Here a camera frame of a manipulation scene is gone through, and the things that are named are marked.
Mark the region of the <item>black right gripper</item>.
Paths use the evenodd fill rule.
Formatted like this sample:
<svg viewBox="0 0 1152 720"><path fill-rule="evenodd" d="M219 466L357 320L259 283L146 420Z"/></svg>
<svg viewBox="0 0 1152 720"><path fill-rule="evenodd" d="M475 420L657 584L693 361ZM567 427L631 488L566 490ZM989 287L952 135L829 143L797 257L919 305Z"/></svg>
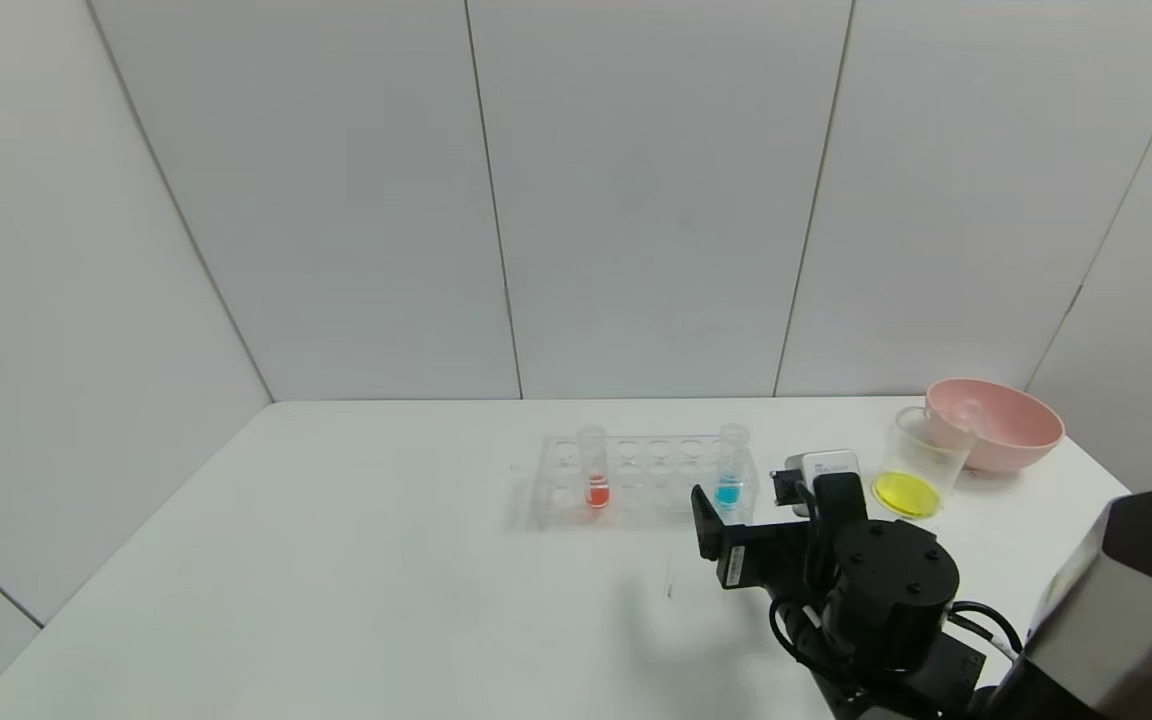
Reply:
<svg viewBox="0 0 1152 720"><path fill-rule="evenodd" d="M691 488L690 503L698 551L703 559L717 562L721 588L804 591L812 529L808 521L723 526L700 484Z"/></svg>

